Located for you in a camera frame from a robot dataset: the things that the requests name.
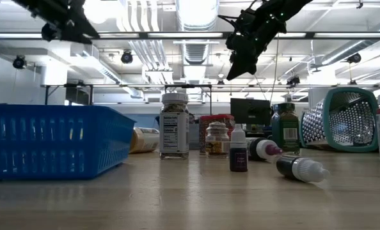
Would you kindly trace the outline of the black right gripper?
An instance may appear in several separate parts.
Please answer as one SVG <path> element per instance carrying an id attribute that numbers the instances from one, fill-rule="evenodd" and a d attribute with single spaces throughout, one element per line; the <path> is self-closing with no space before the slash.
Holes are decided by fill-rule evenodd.
<path id="1" fill-rule="evenodd" d="M 256 73 L 259 55 L 277 34 L 287 32 L 288 9 L 247 8 L 237 17 L 226 16 L 225 21 L 234 29 L 226 39 L 232 64 L 226 79 L 231 81 L 245 73 Z"/>

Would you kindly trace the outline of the green-lidded spice jar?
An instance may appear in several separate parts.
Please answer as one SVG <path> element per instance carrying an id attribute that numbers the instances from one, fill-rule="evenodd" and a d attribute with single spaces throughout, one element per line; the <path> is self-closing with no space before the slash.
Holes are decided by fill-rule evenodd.
<path id="1" fill-rule="evenodd" d="M 295 105 L 293 103 L 274 104 L 273 111 L 272 140 L 285 153 L 299 155 L 299 119 L 295 113 Z"/>

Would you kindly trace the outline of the white-lidded glass spice jar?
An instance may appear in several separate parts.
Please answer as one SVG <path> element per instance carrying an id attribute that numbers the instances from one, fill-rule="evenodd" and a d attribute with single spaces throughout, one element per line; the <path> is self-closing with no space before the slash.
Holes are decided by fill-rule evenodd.
<path id="1" fill-rule="evenodd" d="M 162 96 L 159 115 L 160 159 L 186 160 L 189 156 L 189 110 L 185 93 Z"/>

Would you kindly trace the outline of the tan-lidded brown spice jar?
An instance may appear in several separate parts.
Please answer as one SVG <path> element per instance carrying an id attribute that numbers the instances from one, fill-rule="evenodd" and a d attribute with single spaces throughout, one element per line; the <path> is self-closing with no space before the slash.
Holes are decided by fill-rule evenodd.
<path id="1" fill-rule="evenodd" d="M 160 132 L 155 128 L 134 127 L 129 153 L 149 153 L 159 147 Z"/>

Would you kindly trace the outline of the black monitor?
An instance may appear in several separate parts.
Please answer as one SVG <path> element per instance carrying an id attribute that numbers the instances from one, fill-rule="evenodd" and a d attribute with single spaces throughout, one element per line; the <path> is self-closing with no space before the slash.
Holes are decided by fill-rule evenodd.
<path id="1" fill-rule="evenodd" d="M 247 125 L 271 124 L 271 107 L 268 100 L 231 98 L 230 114 L 236 123 Z"/>

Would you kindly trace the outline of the small glass sprinkles jar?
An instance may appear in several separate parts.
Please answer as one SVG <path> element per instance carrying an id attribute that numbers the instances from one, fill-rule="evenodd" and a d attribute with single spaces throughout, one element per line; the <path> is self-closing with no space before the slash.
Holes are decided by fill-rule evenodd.
<path id="1" fill-rule="evenodd" d="M 227 158 L 230 150 L 228 129 L 222 122 L 210 123 L 206 129 L 205 151 L 208 158 Z"/>

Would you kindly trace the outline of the purple icing bottle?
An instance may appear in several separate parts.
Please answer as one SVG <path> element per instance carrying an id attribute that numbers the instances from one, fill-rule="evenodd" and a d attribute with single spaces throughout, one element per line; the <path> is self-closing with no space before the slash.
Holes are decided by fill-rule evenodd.
<path id="1" fill-rule="evenodd" d="M 262 137 L 248 137 L 246 140 L 249 160 L 273 162 L 283 154 L 283 150 L 272 140 Z"/>

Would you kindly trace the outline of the small purple food colouring bottle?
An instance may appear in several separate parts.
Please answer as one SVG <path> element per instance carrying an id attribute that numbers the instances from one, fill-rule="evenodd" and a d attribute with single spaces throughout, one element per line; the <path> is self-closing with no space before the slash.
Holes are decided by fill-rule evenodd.
<path id="1" fill-rule="evenodd" d="M 248 171 L 246 134 L 241 124 L 236 124 L 231 133 L 229 158 L 232 172 Z"/>

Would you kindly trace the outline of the teal-framed metal box grater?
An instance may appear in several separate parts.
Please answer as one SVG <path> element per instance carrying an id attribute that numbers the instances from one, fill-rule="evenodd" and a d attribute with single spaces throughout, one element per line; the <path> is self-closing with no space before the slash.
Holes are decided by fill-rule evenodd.
<path id="1" fill-rule="evenodd" d="M 331 89 L 302 115 L 301 144 L 306 148 L 353 153 L 374 151 L 377 108 L 374 94 L 366 89 Z"/>

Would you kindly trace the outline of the small black food colouring bottle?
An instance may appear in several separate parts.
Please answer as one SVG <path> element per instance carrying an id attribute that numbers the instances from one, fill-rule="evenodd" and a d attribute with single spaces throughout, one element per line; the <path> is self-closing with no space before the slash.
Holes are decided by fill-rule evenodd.
<path id="1" fill-rule="evenodd" d="M 278 172 L 290 180 L 318 183 L 327 179 L 330 172 L 311 158 L 283 155 L 276 161 Z"/>

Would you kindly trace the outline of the black background rack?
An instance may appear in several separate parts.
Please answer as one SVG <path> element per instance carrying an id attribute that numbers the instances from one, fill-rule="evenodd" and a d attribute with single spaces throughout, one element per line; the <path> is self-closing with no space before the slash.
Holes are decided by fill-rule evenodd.
<path id="1" fill-rule="evenodd" d="M 160 89 L 164 92 L 167 92 L 169 89 L 193 89 L 200 88 L 202 91 L 207 91 L 208 95 L 211 97 L 215 89 L 218 92 L 224 92 L 224 89 L 229 89 L 230 93 L 240 89 L 240 91 L 245 92 L 256 92 L 256 89 L 259 89 L 260 92 L 265 93 L 265 90 L 274 92 L 275 89 L 280 89 L 281 91 L 305 91 L 312 88 L 370 88 L 370 89 L 379 89 L 380 84 L 351 84 L 351 85 L 275 85 L 275 84 L 64 84 L 64 85 L 42 85 L 45 88 L 45 105 L 49 103 L 49 97 L 51 93 L 54 93 L 58 88 L 89 88 L 89 99 L 88 104 L 93 105 L 93 92 L 95 88 L 121 88 L 124 91 L 128 92 L 130 95 L 133 95 L 134 98 L 138 98 L 139 95 L 135 94 L 135 90 L 139 89 Z"/>

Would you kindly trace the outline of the blue plastic basket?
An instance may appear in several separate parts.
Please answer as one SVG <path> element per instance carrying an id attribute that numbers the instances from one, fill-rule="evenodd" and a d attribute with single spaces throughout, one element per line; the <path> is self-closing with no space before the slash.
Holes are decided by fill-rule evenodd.
<path id="1" fill-rule="evenodd" d="M 134 124 L 104 106 L 0 104 L 0 180 L 94 178 L 127 159 Z"/>

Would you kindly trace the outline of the silver ventilation duct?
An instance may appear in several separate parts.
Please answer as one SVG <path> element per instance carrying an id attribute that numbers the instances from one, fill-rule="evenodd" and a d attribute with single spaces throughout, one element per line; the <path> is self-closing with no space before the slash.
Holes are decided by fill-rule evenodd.
<path id="1" fill-rule="evenodd" d="M 180 31 L 213 31 L 219 11 L 219 0 L 175 0 L 177 25 Z M 205 77 L 209 58 L 208 40 L 186 40 L 181 45 L 183 74 L 191 84 Z"/>

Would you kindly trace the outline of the black overhead frame bar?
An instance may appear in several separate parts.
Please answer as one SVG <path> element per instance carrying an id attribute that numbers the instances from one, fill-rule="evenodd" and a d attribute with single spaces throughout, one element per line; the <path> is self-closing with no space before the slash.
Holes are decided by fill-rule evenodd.
<path id="1" fill-rule="evenodd" d="M 102 40 L 225 40 L 232 33 L 223 32 L 104 32 Z M 275 36 L 281 40 L 380 40 L 378 32 L 288 32 Z M 0 32 L 0 40 L 41 40 L 40 33 Z"/>

